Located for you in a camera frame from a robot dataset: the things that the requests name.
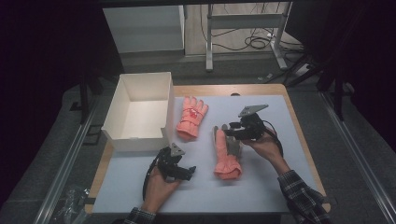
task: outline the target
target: hand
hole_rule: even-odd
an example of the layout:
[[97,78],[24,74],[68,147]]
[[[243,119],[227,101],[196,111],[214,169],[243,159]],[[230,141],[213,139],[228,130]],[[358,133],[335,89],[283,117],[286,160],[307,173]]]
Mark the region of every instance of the hand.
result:
[[256,141],[242,140],[242,143],[252,147],[257,154],[271,162],[279,175],[283,175],[290,170],[288,164],[280,154],[279,147],[276,145],[274,138],[272,138],[270,134],[264,133],[264,135]]
[[146,199],[143,202],[141,209],[150,213],[157,213],[160,207],[166,202],[175,189],[177,189],[180,183],[181,180],[179,179],[171,183],[163,180],[160,170],[155,166],[148,179]]

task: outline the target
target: shirt cuff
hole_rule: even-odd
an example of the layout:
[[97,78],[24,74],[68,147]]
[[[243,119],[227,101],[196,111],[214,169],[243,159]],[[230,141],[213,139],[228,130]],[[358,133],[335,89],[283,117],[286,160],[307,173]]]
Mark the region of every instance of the shirt cuff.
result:
[[155,218],[154,213],[134,207],[129,216],[124,220],[126,224],[151,224]]
[[290,170],[283,175],[280,175],[277,180],[284,192],[295,191],[300,188],[305,188],[307,185],[300,178],[294,170]]

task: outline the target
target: orange glove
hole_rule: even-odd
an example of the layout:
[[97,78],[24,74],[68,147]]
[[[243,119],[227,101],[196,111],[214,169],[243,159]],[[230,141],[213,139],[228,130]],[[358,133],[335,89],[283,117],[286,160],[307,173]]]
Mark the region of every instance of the orange glove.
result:
[[[227,125],[223,124],[222,129],[227,129]],[[236,179],[242,174],[242,168],[238,162],[241,153],[240,141],[235,140],[234,137],[226,136],[223,130],[219,130],[217,126],[213,128],[218,155],[214,174],[223,180]]]
[[183,113],[181,121],[176,126],[178,135],[186,141],[198,137],[198,126],[204,118],[208,105],[204,105],[204,101],[200,100],[197,104],[195,97],[184,97]]

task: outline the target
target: open cardboard box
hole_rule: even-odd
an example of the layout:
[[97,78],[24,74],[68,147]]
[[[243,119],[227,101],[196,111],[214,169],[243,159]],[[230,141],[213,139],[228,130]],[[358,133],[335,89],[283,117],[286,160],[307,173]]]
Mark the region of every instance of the open cardboard box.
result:
[[123,74],[102,131],[117,151],[155,151],[170,145],[174,93],[171,73]]

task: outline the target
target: wooden table edge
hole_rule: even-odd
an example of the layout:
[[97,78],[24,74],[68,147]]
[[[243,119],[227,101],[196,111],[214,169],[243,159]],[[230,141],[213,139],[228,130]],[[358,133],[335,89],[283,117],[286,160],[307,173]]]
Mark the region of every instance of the wooden table edge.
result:
[[[194,96],[229,96],[232,93],[239,93],[240,95],[282,95],[285,99],[286,105],[289,109],[291,120],[293,121],[294,127],[296,129],[297,135],[299,137],[300,143],[302,145],[306,160],[308,162],[309,168],[311,170],[312,176],[314,177],[315,183],[317,185],[318,191],[326,196],[326,192],[321,183],[320,177],[318,175],[318,170],[312,159],[311,152],[309,151],[308,144],[305,141],[303,131],[301,129],[300,123],[297,120],[297,116],[291,104],[288,92],[284,85],[282,84],[238,84],[238,85],[190,85],[190,86],[174,86],[175,97],[194,95]],[[101,161],[99,163],[98,169],[96,171],[95,178],[92,182],[92,187],[90,190],[89,198],[96,198],[99,189],[102,186],[103,180],[106,175],[107,166],[110,162],[111,155],[113,153],[113,146],[107,141],[104,153],[102,155]],[[329,212],[331,206],[329,203],[324,203],[323,208]],[[85,211],[88,214],[92,213],[93,204],[86,204]]]

